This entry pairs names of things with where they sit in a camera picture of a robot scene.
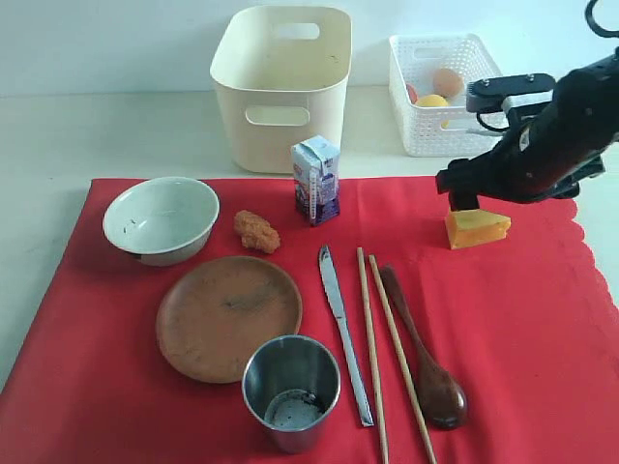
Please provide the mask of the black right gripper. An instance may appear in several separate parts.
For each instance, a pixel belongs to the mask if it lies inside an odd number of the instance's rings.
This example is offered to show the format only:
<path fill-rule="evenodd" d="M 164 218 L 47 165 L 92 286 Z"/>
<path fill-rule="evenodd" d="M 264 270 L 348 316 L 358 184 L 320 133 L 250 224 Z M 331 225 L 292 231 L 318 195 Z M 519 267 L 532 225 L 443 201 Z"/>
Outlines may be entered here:
<path fill-rule="evenodd" d="M 452 211 L 479 208 L 478 196 L 532 203 L 558 190 L 618 140 L 618 54 L 560 78 L 551 102 L 491 159 L 453 159 L 435 175 Z"/>

